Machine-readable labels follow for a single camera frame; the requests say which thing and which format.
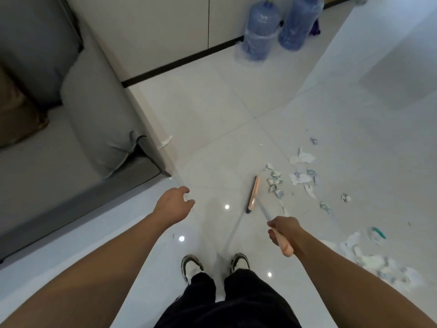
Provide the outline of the person's right hand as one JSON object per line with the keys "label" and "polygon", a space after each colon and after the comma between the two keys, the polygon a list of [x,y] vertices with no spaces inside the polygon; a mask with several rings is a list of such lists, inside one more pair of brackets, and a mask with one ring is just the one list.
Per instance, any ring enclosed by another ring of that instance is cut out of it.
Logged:
{"label": "person's right hand", "polygon": [[267,225],[269,228],[275,228],[286,237],[294,249],[294,254],[298,254],[301,251],[302,240],[306,231],[301,227],[296,218],[277,216],[273,220],[268,221]]}

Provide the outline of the person's left hand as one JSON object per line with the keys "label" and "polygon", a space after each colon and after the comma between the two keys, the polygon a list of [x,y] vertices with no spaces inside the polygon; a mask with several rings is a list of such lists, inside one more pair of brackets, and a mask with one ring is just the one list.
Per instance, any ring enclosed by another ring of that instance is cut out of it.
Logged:
{"label": "person's left hand", "polygon": [[186,186],[172,187],[159,198],[152,216],[161,228],[168,229],[189,215],[192,209],[184,209],[184,196],[189,192]]}

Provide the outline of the pink handled broom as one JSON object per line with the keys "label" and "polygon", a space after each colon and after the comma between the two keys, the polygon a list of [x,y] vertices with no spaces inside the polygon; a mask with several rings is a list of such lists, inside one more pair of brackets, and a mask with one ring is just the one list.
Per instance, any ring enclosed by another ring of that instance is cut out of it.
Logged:
{"label": "pink handled broom", "polygon": [[[273,220],[273,217],[270,216],[269,212],[267,211],[264,204],[261,202],[261,200],[258,198],[258,192],[259,192],[259,185],[261,182],[261,176],[256,175],[254,176],[254,180],[252,182],[251,190],[249,193],[249,199],[247,201],[247,205],[245,208],[245,213],[250,214],[252,211],[254,211],[255,208],[259,208],[266,218],[267,221]],[[282,254],[285,257],[292,257],[294,254],[294,249],[292,248],[289,241],[286,239],[284,235],[282,235],[280,232],[278,232],[275,228],[271,228],[271,230],[274,232],[276,241],[278,243],[278,246],[282,252]]]}

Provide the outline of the person's left forearm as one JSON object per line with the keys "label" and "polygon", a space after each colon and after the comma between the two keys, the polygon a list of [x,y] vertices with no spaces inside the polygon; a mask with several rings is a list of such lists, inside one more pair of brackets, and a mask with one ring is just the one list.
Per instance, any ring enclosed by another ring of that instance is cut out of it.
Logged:
{"label": "person's left forearm", "polygon": [[110,328],[155,243],[179,221],[151,213],[49,281],[0,328]]}

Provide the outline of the person's right forearm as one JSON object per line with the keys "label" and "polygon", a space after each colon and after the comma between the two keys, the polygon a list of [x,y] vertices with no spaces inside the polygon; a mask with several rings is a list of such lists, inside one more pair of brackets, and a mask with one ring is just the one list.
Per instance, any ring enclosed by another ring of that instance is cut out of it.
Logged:
{"label": "person's right forearm", "polygon": [[437,328],[401,293],[307,231],[299,228],[292,239],[295,255],[338,328]]}

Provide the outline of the person's right shoe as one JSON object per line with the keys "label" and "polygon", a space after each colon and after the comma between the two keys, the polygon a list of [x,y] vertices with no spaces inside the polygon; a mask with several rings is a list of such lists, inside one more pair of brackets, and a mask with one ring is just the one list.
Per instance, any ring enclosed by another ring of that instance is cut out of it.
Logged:
{"label": "person's right shoe", "polygon": [[243,253],[237,253],[232,257],[230,274],[235,273],[238,269],[250,270],[248,258]]}

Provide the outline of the person's shoe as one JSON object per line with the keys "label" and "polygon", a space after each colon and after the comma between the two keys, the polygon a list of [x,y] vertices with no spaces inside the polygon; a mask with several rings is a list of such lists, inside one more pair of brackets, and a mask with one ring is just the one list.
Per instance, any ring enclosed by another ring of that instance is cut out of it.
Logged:
{"label": "person's shoe", "polygon": [[181,261],[181,272],[185,282],[190,285],[192,278],[205,272],[205,269],[196,256],[188,254]]}
{"label": "person's shoe", "polygon": [[230,274],[235,273],[238,269],[250,270],[248,258],[243,253],[237,253],[232,257]]}

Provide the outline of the person's left shoe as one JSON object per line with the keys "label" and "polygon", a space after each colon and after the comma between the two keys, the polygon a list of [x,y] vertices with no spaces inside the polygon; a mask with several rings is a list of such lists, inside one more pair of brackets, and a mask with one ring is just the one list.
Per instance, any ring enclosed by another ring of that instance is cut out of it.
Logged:
{"label": "person's left shoe", "polygon": [[190,285],[192,278],[205,272],[205,269],[196,256],[188,254],[181,261],[181,272],[185,282]]}

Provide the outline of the scattered torn paper scraps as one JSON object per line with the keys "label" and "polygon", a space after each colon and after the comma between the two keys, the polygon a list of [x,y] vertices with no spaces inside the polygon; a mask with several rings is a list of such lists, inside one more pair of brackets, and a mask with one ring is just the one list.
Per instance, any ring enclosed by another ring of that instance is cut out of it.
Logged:
{"label": "scattered torn paper scraps", "polygon": [[259,142],[268,157],[265,171],[267,187],[278,200],[306,193],[321,210],[332,214],[333,201],[327,195],[337,189],[338,201],[351,202],[351,194],[342,186],[358,170],[353,148],[339,136],[303,132],[297,136],[283,133],[278,142],[273,137]]}

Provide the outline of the person's black trousers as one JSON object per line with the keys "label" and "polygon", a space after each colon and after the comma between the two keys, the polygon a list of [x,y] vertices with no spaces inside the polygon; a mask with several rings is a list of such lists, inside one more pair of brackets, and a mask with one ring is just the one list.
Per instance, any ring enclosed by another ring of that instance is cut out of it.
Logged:
{"label": "person's black trousers", "polygon": [[216,302],[216,285],[196,274],[154,328],[302,328],[287,301],[248,269],[224,280],[225,300]]}

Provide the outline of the pile of white crumpled paper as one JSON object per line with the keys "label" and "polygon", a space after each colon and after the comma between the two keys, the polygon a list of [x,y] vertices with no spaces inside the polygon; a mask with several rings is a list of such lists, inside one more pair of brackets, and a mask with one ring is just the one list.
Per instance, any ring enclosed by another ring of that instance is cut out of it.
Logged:
{"label": "pile of white crumpled paper", "polygon": [[378,277],[398,292],[412,292],[414,289],[425,286],[417,270],[385,255],[365,255],[361,251],[359,241],[360,234],[356,232],[340,243],[339,250],[346,259]]}

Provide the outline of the grey sofa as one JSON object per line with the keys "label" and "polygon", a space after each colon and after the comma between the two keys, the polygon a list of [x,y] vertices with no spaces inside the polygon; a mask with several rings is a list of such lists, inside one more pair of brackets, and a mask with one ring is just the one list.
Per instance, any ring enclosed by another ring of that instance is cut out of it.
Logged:
{"label": "grey sofa", "polygon": [[[99,49],[108,60],[89,25],[75,16],[83,49]],[[33,104],[47,113],[48,126],[0,149],[0,263],[124,193],[170,177],[135,108],[147,135],[139,138],[123,165],[104,178],[85,155],[63,103],[48,110]]]}

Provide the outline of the white cabinet with black plinth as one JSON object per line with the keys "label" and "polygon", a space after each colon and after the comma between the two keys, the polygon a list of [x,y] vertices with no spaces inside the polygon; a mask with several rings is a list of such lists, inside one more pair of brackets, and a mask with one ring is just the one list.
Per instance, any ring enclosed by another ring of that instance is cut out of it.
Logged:
{"label": "white cabinet with black plinth", "polygon": [[244,87],[297,92],[355,0],[329,3],[320,18],[321,37],[308,38],[302,51],[282,49],[275,37],[265,62],[249,62],[239,41],[256,1],[67,0],[95,34],[125,89],[203,60],[211,61],[236,92]]}

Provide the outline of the blue water jug plastic wrapped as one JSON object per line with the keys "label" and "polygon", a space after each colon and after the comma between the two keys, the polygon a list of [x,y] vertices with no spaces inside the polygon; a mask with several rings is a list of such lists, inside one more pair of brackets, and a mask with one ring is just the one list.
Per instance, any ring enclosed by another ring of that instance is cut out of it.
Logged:
{"label": "blue water jug plastic wrapped", "polygon": [[266,60],[280,22],[281,11],[274,0],[259,1],[251,6],[241,44],[247,60],[253,62]]}

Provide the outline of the brown pillow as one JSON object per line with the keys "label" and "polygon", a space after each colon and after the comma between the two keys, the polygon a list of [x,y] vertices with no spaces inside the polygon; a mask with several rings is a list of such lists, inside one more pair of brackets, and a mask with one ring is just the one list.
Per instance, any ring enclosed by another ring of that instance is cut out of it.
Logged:
{"label": "brown pillow", "polygon": [[0,149],[15,145],[50,123],[0,66]]}

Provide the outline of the grey sofa back cushion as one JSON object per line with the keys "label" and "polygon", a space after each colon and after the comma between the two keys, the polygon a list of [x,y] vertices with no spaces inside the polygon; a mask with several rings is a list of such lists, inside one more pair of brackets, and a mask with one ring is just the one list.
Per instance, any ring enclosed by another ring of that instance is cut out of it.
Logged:
{"label": "grey sofa back cushion", "polygon": [[62,104],[63,80],[82,49],[67,0],[0,0],[0,64],[39,109]]}

